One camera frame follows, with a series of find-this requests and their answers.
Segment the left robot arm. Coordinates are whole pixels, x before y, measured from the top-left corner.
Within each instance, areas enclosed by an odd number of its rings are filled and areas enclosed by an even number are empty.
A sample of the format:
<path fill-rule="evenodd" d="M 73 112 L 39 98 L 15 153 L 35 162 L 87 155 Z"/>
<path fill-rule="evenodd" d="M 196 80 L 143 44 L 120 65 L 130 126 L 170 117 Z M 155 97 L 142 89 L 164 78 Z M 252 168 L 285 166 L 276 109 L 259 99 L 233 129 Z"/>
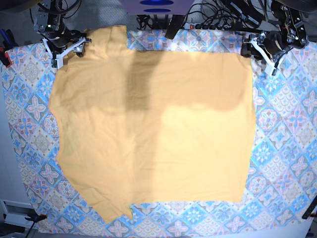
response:
<path fill-rule="evenodd" d="M 286 1 L 273 0 L 271 12 L 278 19 L 279 30 L 250 34 L 242 43 L 241 56 L 258 60 L 267 57 L 267 62 L 276 63 L 292 49 L 306 46 L 308 37 L 300 11 L 291 8 Z"/>

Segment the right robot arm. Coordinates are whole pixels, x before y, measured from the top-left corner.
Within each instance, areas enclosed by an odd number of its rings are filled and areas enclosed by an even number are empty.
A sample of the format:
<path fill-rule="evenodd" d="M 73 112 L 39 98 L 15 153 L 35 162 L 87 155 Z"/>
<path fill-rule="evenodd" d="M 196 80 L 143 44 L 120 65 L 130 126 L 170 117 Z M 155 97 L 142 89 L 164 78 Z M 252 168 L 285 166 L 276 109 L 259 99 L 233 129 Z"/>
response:
<path fill-rule="evenodd" d="M 69 6 L 65 0 L 43 0 L 39 4 L 35 17 L 31 17 L 34 30 L 40 34 L 46 51 L 55 60 L 67 48 L 71 48 L 78 57 L 85 54 L 85 46 L 91 42 L 87 34 L 78 30 L 70 30 L 64 24 L 68 19 L 67 13 L 81 6 L 81 1 L 76 0 Z"/>

